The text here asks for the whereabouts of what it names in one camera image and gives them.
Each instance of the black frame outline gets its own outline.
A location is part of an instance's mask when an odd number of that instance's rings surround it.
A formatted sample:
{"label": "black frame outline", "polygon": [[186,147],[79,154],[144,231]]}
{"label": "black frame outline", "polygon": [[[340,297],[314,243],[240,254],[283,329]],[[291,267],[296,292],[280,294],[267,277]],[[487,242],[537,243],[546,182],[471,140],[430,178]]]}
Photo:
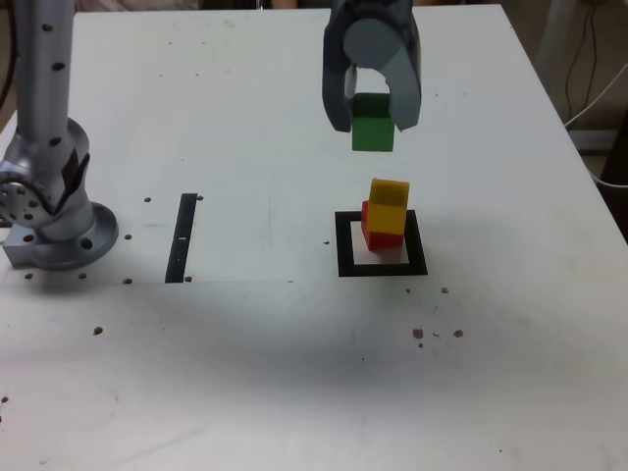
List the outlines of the black frame outline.
{"label": "black frame outline", "polygon": [[414,210],[408,209],[403,232],[408,263],[356,265],[353,259],[351,223],[358,221],[362,221],[361,211],[336,212],[336,251],[338,253],[339,277],[406,277],[428,274]]}

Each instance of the stacked blocks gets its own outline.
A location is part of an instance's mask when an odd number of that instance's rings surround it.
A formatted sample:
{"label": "stacked blocks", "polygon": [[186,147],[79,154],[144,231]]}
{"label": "stacked blocks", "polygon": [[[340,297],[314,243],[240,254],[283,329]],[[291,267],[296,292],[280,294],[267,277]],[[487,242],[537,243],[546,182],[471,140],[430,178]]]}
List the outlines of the stacked blocks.
{"label": "stacked blocks", "polygon": [[403,244],[410,184],[373,179],[371,195],[362,203],[362,233],[369,250]]}
{"label": "stacked blocks", "polygon": [[353,97],[351,148],[367,152],[393,152],[394,123],[386,93],[357,93]]}

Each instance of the wooden block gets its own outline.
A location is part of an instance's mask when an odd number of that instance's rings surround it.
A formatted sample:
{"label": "wooden block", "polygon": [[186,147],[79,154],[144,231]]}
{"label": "wooden block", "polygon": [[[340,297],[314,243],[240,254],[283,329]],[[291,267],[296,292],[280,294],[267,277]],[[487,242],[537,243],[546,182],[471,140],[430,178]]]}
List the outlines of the wooden block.
{"label": "wooden block", "polygon": [[403,244],[403,235],[375,233],[368,231],[368,208],[369,202],[362,202],[362,233],[364,234],[364,240],[369,250],[379,250],[382,248],[400,247]]}

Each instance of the gray robot arm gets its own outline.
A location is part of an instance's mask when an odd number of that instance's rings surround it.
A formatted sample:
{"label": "gray robot arm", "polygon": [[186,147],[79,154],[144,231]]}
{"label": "gray robot arm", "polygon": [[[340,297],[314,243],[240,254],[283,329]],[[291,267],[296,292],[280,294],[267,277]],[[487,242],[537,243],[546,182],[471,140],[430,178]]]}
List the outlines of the gray robot arm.
{"label": "gray robot arm", "polygon": [[19,0],[18,126],[0,163],[3,248],[16,266],[64,270],[106,253],[118,225],[85,191],[89,141],[68,118],[74,0]]}
{"label": "gray robot arm", "polygon": [[400,130],[421,108],[419,32],[412,0],[335,0],[323,44],[323,104],[337,131],[351,131],[358,68],[382,74]]}

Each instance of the white tabletop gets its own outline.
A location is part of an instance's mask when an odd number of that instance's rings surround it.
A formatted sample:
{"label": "white tabletop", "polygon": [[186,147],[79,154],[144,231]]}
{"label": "white tabletop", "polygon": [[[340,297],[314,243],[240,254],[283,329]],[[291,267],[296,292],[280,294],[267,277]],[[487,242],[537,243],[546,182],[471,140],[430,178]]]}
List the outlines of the white tabletop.
{"label": "white tabletop", "polygon": [[[392,154],[327,120],[328,16],[77,15],[121,238],[69,273],[0,254],[1,470],[628,468],[628,248],[502,9],[415,10]],[[428,276],[338,278],[334,212],[373,178],[411,183]],[[184,192],[193,281],[165,285]]]}

